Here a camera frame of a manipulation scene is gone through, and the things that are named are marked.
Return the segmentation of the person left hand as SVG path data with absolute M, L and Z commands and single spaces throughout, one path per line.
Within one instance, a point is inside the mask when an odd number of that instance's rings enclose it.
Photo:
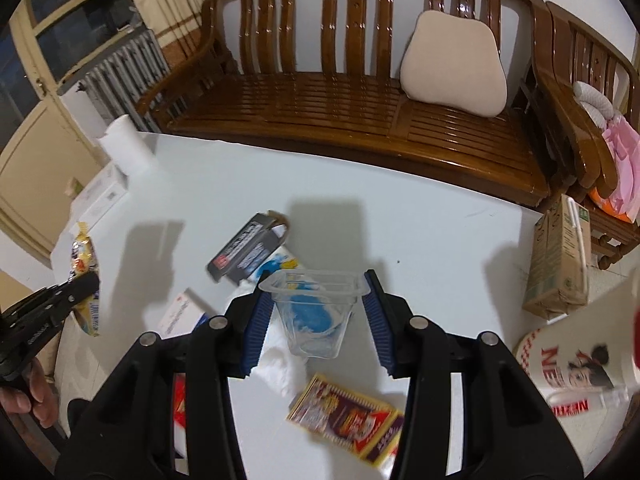
M 27 374 L 27 383 L 29 393 L 2 388 L 2 408 L 8 414 L 32 413 L 42 428 L 52 427 L 58 420 L 58 401 L 38 359 L 32 360 L 32 366 Z

